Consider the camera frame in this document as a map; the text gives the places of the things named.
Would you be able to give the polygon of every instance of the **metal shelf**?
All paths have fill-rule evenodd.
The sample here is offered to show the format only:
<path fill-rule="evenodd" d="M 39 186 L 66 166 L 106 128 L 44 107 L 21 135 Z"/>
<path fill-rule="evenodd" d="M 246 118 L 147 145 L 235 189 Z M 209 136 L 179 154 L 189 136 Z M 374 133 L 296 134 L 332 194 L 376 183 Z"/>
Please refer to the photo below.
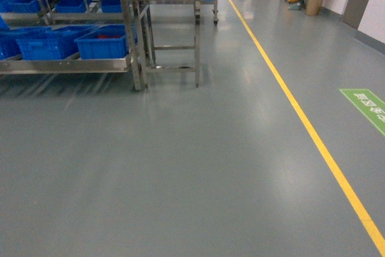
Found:
<path fill-rule="evenodd" d="M 26 61 L 21 60 L 21 56 L 12 57 L 7 60 L 0 61 L 0 75 L 11 74 L 39 74 L 39 73 L 107 73 L 107 72 L 128 72 L 132 70 L 134 84 L 136 90 L 141 90 L 140 70 L 138 67 L 138 53 L 134 42 L 134 33 L 131 26 L 131 9 L 128 4 L 129 0 L 121 0 L 123 13 L 82 13 L 82 14 L 56 14 L 55 20 L 122 20 L 126 27 L 126 35 L 128 46 L 133 48 L 130 54 L 125 58 L 109 59 L 109 60 L 82 60 L 79 54 L 72 55 L 65 60 L 37 60 Z M 22 20 L 26 17 L 24 14 L 8 14 L 13 20 Z"/>
<path fill-rule="evenodd" d="M 105 72 L 128 72 L 131 68 L 130 55 L 125 58 L 111 60 L 82 60 L 79 54 L 65 60 L 18 60 L 21 56 L 13 59 L 0 61 L 0 74 L 39 74 L 39 73 L 105 73 Z"/>

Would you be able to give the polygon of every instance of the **baseboard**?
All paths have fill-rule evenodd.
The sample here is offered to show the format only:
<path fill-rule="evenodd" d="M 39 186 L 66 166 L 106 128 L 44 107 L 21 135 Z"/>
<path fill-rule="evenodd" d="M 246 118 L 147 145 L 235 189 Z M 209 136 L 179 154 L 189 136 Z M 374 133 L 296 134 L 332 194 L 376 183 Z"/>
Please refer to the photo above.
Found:
<path fill-rule="evenodd" d="M 338 14 L 334 11 L 331 11 L 330 9 L 328 9 L 326 7 L 322 7 L 322 9 L 319 13 L 323 14 L 323 15 L 327 15 L 328 17 L 330 17 L 331 19 L 336 20 L 336 21 L 341 21 L 341 19 L 342 19 L 341 14 Z"/>
<path fill-rule="evenodd" d="M 356 32 L 356 39 L 385 55 L 385 43 L 382 43 L 361 31 Z"/>

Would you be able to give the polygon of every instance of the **stainless steel table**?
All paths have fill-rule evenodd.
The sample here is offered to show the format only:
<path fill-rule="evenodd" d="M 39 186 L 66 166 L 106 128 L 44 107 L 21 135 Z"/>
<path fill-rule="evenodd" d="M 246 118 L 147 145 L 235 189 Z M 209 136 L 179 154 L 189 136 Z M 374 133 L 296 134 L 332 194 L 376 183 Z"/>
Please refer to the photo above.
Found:
<path fill-rule="evenodd" d="M 193 46 L 155 46 L 152 32 L 150 1 L 152 4 L 194 4 L 194 45 Z M 196 87 L 199 86 L 200 79 L 200 6 L 202 0 L 132 0 L 135 12 L 135 24 L 137 26 L 138 41 L 140 48 L 140 58 L 142 62 L 142 73 L 144 85 L 148 88 L 148 73 L 162 72 L 195 72 Z M 193 49 L 195 66 L 166 67 L 156 64 L 156 50 L 180 50 Z M 150 63 L 150 52 L 153 65 Z"/>

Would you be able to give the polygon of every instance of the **table leg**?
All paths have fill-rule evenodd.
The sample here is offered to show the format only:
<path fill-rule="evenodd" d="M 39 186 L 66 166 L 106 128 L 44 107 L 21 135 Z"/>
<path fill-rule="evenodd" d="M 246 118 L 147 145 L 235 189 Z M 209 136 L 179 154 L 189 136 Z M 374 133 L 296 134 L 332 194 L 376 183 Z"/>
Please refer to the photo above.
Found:
<path fill-rule="evenodd" d="M 147 77 L 147 58 L 146 58 L 146 51 L 145 51 L 145 45 L 147 42 L 144 41 L 144 31 L 143 31 L 142 21 L 140 18 L 140 14 L 141 14 L 140 2 L 135 2 L 134 6 L 136 6 L 136 9 L 134 9 L 134 15 L 135 15 L 135 25 L 137 27 L 139 56 L 140 56 L 140 60 L 141 60 L 143 82 L 144 82 L 144 86 L 146 88 L 148 88 L 149 87 L 149 79 Z"/>
<path fill-rule="evenodd" d="M 199 87 L 200 79 L 200 1 L 194 3 L 194 15 L 195 15 L 195 84 Z"/>
<path fill-rule="evenodd" d="M 153 31 L 152 31 L 150 6 L 149 6 L 149 9 L 147 10 L 147 24 L 149 26 L 148 36 L 149 36 L 149 43 L 150 43 L 150 48 L 151 48 L 152 61 L 154 62 L 154 66 L 156 66 L 155 44 L 154 44 L 154 35 L 153 35 Z"/>

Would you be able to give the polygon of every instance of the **blue plastic crate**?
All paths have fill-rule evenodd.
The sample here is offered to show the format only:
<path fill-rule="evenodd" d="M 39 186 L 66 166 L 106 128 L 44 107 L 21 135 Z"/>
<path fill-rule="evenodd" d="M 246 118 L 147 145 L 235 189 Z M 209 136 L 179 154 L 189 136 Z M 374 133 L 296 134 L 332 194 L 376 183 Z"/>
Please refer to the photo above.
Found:
<path fill-rule="evenodd" d="M 38 13 L 40 11 L 38 0 L 14 0 L 9 5 L 16 13 Z"/>
<path fill-rule="evenodd" d="M 10 39 L 22 39 L 24 37 L 31 37 L 36 33 L 43 33 L 51 30 L 50 27 L 24 27 L 8 31 L 0 31 L 0 37 L 8 37 Z"/>
<path fill-rule="evenodd" d="M 80 56 L 84 60 L 124 58 L 128 53 L 125 31 L 118 29 L 99 29 L 75 40 Z"/>
<path fill-rule="evenodd" d="M 135 37 L 135 43 L 138 42 L 138 34 L 137 34 L 137 27 L 135 26 L 135 24 L 132 25 L 132 30 L 134 32 L 134 37 Z M 98 30 L 98 32 L 100 32 L 101 34 L 103 34 L 104 32 L 112 32 L 112 33 L 117 33 L 120 34 L 120 33 L 126 33 L 126 27 L 124 24 L 110 24 L 110 25 L 105 25 L 105 26 L 102 26 L 100 27 Z"/>
<path fill-rule="evenodd" d="M 120 0 L 102 0 L 100 5 L 104 13 L 119 13 L 122 12 Z"/>
<path fill-rule="evenodd" d="M 87 10 L 84 0 L 60 0 L 55 8 L 58 13 L 83 13 Z"/>
<path fill-rule="evenodd" d="M 46 31 L 46 34 L 52 35 L 53 37 L 60 36 L 62 34 L 77 34 L 78 36 L 82 36 L 97 27 L 97 25 L 69 25 L 55 30 Z"/>
<path fill-rule="evenodd" d="M 75 39 L 89 31 L 63 28 L 16 41 L 24 60 L 62 60 L 78 51 Z"/>
<path fill-rule="evenodd" d="M 10 3 L 14 0 L 0 0 L 0 13 L 12 12 Z"/>
<path fill-rule="evenodd" d="M 19 46 L 15 39 L 0 36 L 0 60 L 20 54 Z"/>
<path fill-rule="evenodd" d="M 31 37 L 36 33 L 42 33 L 47 29 L 50 28 L 27 27 L 0 31 L 0 60 L 20 54 L 20 48 L 16 42 L 17 39 Z"/>

